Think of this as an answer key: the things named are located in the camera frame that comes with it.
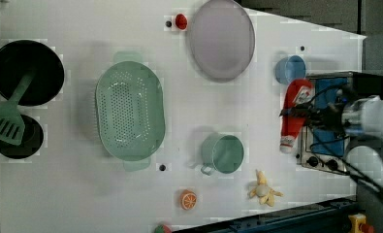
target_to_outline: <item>white plate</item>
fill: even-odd
[[[255,34],[246,11],[232,0],[211,0],[195,14],[189,29],[190,49],[211,78],[236,78],[249,65]]]

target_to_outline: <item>green spatula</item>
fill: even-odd
[[[18,101],[34,79],[35,69],[25,73],[10,99],[0,104],[0,140],[13,145],[20,145],[25,124],[17,109]]]

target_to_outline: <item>black pot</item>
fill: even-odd
[[[34,41],[15,41],[0,49],[0,94],[9,99],[30,67],[36,76],[19,101],[22,106],[46,104],[64,84],[64,67],[49,47]]]

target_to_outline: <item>red button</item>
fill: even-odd
[[[176,27],[178,27],[181,30],[184,30],[185,28],[187,28],[187,24],[188,24],[188,21],[185,15],[183,14],[176,15]]]

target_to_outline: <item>mint green mug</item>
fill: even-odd
[[[233,135],[211,134],[203,142],[201,153],[204,161],[201,172],[208,176],[215,170],[223,174],[233,173],[243,161],[242,142]]]

